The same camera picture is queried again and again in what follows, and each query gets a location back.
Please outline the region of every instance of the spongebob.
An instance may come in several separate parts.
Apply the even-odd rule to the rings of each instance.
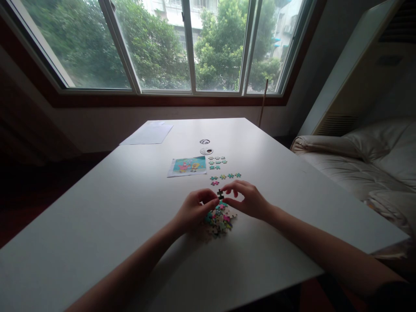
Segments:
[[[193,163],[192,164],[192,168],[191,168],[191,172],[196,172],[196,169],[198,169],[198,167],[200,166],[201,164],[200,163],[197,163],[197,162],[195,162],[195,163]]]

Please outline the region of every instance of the forearm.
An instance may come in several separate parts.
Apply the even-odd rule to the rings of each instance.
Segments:
[[[123,263],[111,271],[67,311],[115,311],[128,304],[154,266],[180,237],[181,233],[168,223]]]
[[[358,295],[370,296],[385,283],[404,281],[359,249],[275,208],[268,223]]]

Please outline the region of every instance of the window glass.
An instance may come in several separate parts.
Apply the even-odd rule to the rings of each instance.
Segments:
[[[180,0],[113,0],[141,88],[190,90]]]
[[[130,88],[98,0],[21,3],[31,19],[25,22],[32,32],[40,30],[48,45],[42,47],[48,55],[54,54],[51,59],[59,60],[62,69],[57,68],[69,87]],[[20,13],[25,18],[27,13]]]
[[[191,0],[197,90],[238,91],[248,2]]]
[[[263,0],[248,92],[275,92],[287,60],[303,0]]]

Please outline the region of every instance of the building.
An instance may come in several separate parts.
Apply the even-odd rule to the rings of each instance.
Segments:
[[[181,0],[143,0],[144,7],[153,15],[166,19],[168,24],[175,27],[175,33],[182,47],[186,49],[185,29],[182,20]],[[195,44],[201,35],[201,14],[204,9],[217,15],[218,0],[191,0],[192,40]]]
[[[289,50],[303,0],[282,0],[277,7],[274,47],[271,57],[284,60]]]

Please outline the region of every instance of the hand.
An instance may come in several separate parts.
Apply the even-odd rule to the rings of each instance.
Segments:
[[[186,197],[172,223],[182,235],[202,221],[208,211],[214,210],[219,202],[217,195],[209,188],[193,191]]]
[[[232,198],[224,198],[222,201],[241,212],[267,221],[272,212],[278,209],[276,206],[271,205],[257,190],[257,188],[247,181],[235,180],[232,183],[225,185],[222,189],[226,194],[234,193],[234,197],[241,193],[244,196],[243,201],[237,201]]]

